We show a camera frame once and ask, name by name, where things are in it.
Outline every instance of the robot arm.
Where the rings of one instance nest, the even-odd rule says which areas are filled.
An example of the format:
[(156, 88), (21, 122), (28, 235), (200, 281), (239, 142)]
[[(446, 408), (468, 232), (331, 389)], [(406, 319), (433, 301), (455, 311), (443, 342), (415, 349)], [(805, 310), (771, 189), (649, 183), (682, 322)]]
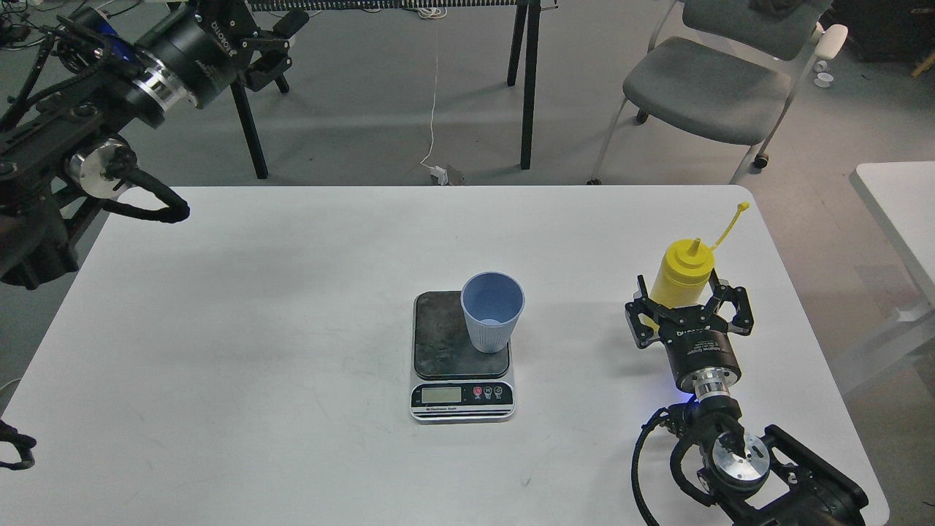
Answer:
[[(244, 2), (200, 0), (171, 12), (136, 44), (120, 39), (89, 7), (44, 28), (36, 65), (0, 120), (2, 281), (35, 289), (76, 271), (74, 245), (102, 210), (184, 220), (188, 205), (137, 166), (120, 130), (134, 119), (158, 127), (183, 98), (204, 108), (234, 82), (262, 89), (292, 63), (289, 38), (308, 19), (291, 11), (267, 31)], [(30, 95), (53, 46), (75, 76)], [(39, 116), (20, 124), (33, 107)], [(65, 188), (52, 192), (54, 179)], [(165, 208), (143, 211), (115, 200), (134, 185)], [(61, 210), (78, 200), (78, 211), (63, 217)]]
[[(633, 453), (631, 482), (637, 507), (647, 524), (658, 523), (643, 500), (639, 482), (640, 451), (646, 437), (663, 426), (679, 442), (669, 458), (673, 479), (685, 494), (701, 504), (719, 505), (736, 526), (863, 526), (860, 509), (867, 506), (864, 491), (851, 479), (815, 455), (775, 425), (756, 437), (740, 424), (740, 405), (729, 388), (741, 377), (727, 334), (749, 335), (754, 319), (742, 287), (731, 287), (712, 271), (712, 297), (705, 305), (669, 309), (646, 293), (642, 276), (639, 291), (626, 304), (627, 322), (637, 347), (662, 342), (679, 390), (692, 394), (686, 403), (657, 411), (643, 426)], [(735, 308), (731, 321), (717, 315), (724, 302)], [(645, 316), (658, 332), (643, 323)], [(682, 471), (692, 446), (701, 453), (701, 488)], [(776, 451), (792, 463), (782, 463)], [(779, 476), (788, 492), (756, 509), (746, 503), (770, 473)]]

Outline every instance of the yellow squeeze bottle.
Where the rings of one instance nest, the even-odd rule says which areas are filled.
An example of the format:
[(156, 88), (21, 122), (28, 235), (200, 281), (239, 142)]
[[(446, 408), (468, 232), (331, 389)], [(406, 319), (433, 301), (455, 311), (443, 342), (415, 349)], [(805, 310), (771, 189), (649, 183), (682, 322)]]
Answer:
[(653, 290), (649, 293), (650, 299), (670, 309), (698, 303), (698, 297), (701, 296), (701, 291), (708, 283), (714, 268), (714, 249), (727, 237), (741, 214), (749, 208), (750, 203), (745, 201), (737, 205), (734, 219), (711, 248), (701, 242), (701, 238), (678, 240), (669, 245), (662, 258), (659, 273), (655, 276)]

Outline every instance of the yellow bottle cap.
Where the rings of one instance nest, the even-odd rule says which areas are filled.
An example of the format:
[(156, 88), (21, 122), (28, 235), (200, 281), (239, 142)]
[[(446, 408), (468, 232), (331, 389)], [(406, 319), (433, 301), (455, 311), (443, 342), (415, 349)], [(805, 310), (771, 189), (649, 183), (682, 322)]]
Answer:
[(714, 268), (714, 252), (701, 238), (679, 240), (669, 245), (663, 258), (666, 275), (684, 286), (697, 286), (708, 281)]

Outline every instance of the cup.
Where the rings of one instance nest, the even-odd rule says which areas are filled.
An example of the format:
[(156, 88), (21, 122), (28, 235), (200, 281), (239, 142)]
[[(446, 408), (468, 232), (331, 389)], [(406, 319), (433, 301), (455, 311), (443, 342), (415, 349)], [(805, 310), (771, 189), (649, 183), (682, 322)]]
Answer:
[(501, 272), (482, 272), (461, 289), (467, 335), (482, 353), (496, 353), (510, 342), (525, 305), (520, 284)]
[(831, 85), (831, 82), (834, 81), (834, 77), (830, 73), (819, 73), (818, 77), (814, 80), (815, 85), (819, 88), (827, 88)]

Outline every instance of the white desk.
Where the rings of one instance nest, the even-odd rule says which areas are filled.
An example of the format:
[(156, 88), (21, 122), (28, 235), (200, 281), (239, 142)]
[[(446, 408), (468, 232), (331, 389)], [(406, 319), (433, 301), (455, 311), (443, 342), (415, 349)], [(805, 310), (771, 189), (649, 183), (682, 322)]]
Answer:
[(917, 358), (935, 339), (935, 162), (860, 165), (851, 184), (867, 204), (923, 298), (889, 319), (831, 363), (841, 393), (866, 387)]
[[(665, 351), (633, 344), (624, 302), (671, 241), (713, 241), (752, 200), (738, 186), (180, 192), (184, 223), (108, 219), (5, 415), (39, 446), (35, 468), (0, 476), (0, 523), (638, 524), (640, 424), (684, 396)], [(753, 210), (717, 252), (756, 316), (733, 339), (742, 422), (779, 424), (842, 469), (880, 526), (884, 495)], [(419, 425), (412, 303), (479, 270), (525, 289), (516, 414)], [(728, 524), (676, 488), (674, 445), (658, 431), (643, 452), (656, 517)]]

